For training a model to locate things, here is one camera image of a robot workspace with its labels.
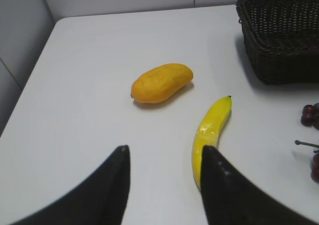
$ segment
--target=yellow mango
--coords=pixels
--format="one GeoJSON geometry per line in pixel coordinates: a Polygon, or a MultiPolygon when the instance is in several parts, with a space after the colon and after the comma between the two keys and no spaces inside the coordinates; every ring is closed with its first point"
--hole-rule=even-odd
{"type": "Polygon", "coordinates": [[[183,64],[164,64],[142,74],[132,85],[131,97],[140,103],[160,103],[193,79],[183,64]]]}

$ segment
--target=white table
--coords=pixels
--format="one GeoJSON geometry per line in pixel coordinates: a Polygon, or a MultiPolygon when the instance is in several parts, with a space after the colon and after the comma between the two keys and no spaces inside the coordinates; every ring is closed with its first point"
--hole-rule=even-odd
{"type": "Polygon", "coordinates": [[[207,224],[191,170],[195,131],[232,95],[222,154],[268,194],[319,221],[310,179],[319,132],[300,122],[319,85],[266,86],[245,54],[235,6],[66,18],[57,23],[0,139],[0,224],[63,196],[118,146],[131,149],[123,225],[207,224]],[[133,103],[145,71],[178,62],[193,85],[161,106],[133,103]]]}

